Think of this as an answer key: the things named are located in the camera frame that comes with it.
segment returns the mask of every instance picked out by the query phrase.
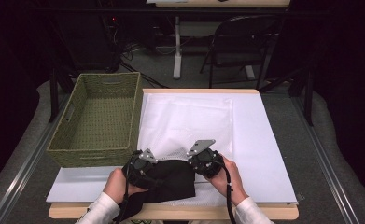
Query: table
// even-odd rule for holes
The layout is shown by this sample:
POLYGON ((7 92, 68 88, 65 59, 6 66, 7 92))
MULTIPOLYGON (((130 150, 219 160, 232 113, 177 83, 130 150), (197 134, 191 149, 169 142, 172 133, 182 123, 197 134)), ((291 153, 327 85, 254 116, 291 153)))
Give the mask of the table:
MULTIPOLYGON (((259 94, 255 90, 216 90, 216 89, 146 89, 144 93, 238 93, 242 94, 259 94)), ((52 218, 79 218, 86 212, 90 203, 52 203, 49 210, 49 216, 52 218)), ((286 219, 292 220, 299 216, 297 204, 295 203, 258 203, 260 209, 270 219, 286 219)), ((131 219, 151 219, 151 220, 186 220, 189 217, 192 220, 226 220, 229 219, 227 208, 207 207, 207 206, 171 206, 165 204, 145 203, 143 209, 131 219)))
MULTIPOLYGON (((278 7, 287 8, 290 0, 228 0, 219 2, 218 0, 189 0, 181 3, 163 3, 161 0, 156 4, 157 7, 278 7)), ((175 17, 175 63, 174 63, 174 79, 181 78, 181 43, 180 43, 180 20, 175 17)))
MULTIPOLYGON (((278 146, 283 154, 283 160, 288 169, 294 191, 304 197, 304 200, 299 201, 299 217, 297 219, 285 222, 276 220, 276 223, 347 222, 344 219, 345 212, 341 211, 339 205, 345 205, 344 208, 348 209, 349 203, 339 203, 338 199, 334 197, 335 190, 336 193, 340 193, 340 191, 329 185, 326 180, 327 172, 317 162, 315 144, 311 135, 305 130, 307 126, 301 117, 302 113, 300 113, 299 107, 295 107, 296 100, 287 94, 275 92, 262 94, 261 98, 278 146)), ((42 122, 47 122, 48 114, 45 113, 41 116, 42 122)), ((37 129, 35 131, 51 135, 55 127, 49 126, 51 129, 48 132, 37 129)), ((46 143, 46 138, 41 139, 40 142, 46 143)), ((4 200, 0 203, 0 223, 15 223, 16 220, 21 223, 75 223, 76 219, 54 220, 49 216, 50 204, 45 202, 44 195, 49 193, 60 167, 49 155, 40 153, 44 152, 46 144, 39 144, 37 148, 33 149, 35 154, 28 157, 26 162, 29 167, 24 165, 21 167, 13 185, 10 186, 4 200)))

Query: black cloth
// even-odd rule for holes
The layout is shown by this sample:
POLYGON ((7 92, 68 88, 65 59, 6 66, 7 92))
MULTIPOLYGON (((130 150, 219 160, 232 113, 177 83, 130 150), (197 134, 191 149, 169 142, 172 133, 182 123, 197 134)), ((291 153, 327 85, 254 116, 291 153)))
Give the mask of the black cloth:
MULTIPOLYGON (((186 161, 159 161, 147 172, 162 184, 143 193, 135 193, 127 202, 124 214, 121 212, 116 220, 132 217, 141 211, 143 203, 162 203, 172 200, 186 199, 196 196, 194 189, 195 173, 186 161)), ((119 204, 121 211, 126 203, 119 204)))

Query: black chair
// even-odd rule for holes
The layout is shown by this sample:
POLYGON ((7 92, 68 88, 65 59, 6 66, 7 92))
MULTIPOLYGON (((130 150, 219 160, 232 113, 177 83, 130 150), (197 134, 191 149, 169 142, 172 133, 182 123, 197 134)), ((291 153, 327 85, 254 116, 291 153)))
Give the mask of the black chair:
POLYGON ((279 30, 280 20, 276 16, 239 16, 228 19, 216 29, 204 66, 210 64, 209 88, 213 84, 213 68, 260 65, 256 89, 260 86, 268 42, 279 30))

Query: wire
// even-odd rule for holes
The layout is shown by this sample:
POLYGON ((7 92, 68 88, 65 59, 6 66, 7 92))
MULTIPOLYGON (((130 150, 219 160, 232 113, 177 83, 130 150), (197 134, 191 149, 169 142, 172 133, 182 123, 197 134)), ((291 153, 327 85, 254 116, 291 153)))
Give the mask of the wire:
POLYGON ((128 61, 132 61, 133 60, 133 44, 129 41, 129 43, 127 43, 126 46, 127 47, 124 48, 124 52, 121 55, 128 61))
POLYGON ((119 213, 119 218, 118 220, 116 220, 116 223, 119 224, 124 217, 124 213, 127 210, 127 204, 129 203, 129 179, 130 179, 130 164, 132 163, 132 159, 133 156, 135 154, 133 153, 132 156, 130 157, 129 161, 128 161, 128 165, 127 165, 127 170, 126 170, 126 186, 125 186, 125 190, 124 190, 124 196, 123 196, 123 207, 120 208, 120 213, 119 213))
MULTIPOLYGON (((193 37, 189 37, 187 40, 185 40, 185 42, 181 43, 180 46, 184 46, 185 44, 187 44, 188 42, 191 41, 191 39, 193 39, 193 37)), ((172 52, 174 52, 176 50, 176 46, 158 46, 156 47, 156 51, 162 55, 167 55, 170 54, 172 52), (172 50, 169 52, 161 52, 159 49, 167 49, 167 48, 171 48, 172 50)))
POLYGON ((139 43, 133 43, 130 51, 138 51, 138 50, 142 50, 142 49, 146 49, 146 48, 141 46, 139 43))
POLYGON ((227 182, 227 186, 226 186, 226 204, 228 207, 228 213, 229 213, 229 218, 231 220, 232 224, 235 224, 235 219, 234 219, 234 214, 232 213, 232 180, 231 180, 231 175, 229 174, 228 169, 226 168, 225 164, 223 162, 219 162, 219 161, 203 161, 203 162, 214 162, 218 165, 220 165, 223 170, 225 170, 226 173, 226 182, 227 182))
MULTIPOLYGON (((120 63, 121 66, 125 67, 127 70, 129 70, 130 72, 137 72, 137 70, 135 70, 131 65, 125 63, 124 61, 121 61, 120 63)), ((157 80, 153 79, 152 77, 145 75, 144 73, 140 73, 141 74, 141 78, 146 80, 153 88, 155 88, 155 85, 161 87, 161 88, 166 88, 169 89, 169 87, 162 85, 160 82, 158 82, 157 80)))
POLYGON ((168 20, 168 23, 170 23, 170 26, 171 26, 171 28, 173 29, 173 31, 174 31, 174 34, 175 34, 175 25, 170 21, 170 18, 169 17, 166 17, 167 18, 167 20, 168 20))
POLYGON ((117 45, 118 42, 119 42, 119 41, 116 40, 116 34, 118 33, 118 30, 119 30, 119 26, 116 24, 116 26, 115 26, 115 33, 113 34, 113 43, 115 45, 117 45))

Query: green wicker basket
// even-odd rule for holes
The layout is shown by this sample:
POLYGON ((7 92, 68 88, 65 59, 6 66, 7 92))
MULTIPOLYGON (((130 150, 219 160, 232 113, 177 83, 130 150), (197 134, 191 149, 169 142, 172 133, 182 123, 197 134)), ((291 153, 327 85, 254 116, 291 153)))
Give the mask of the green wicker basket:
POLYGON ((136 150, 139 73, 82 74, 47 152, 62 167, 124 165, 136 150))

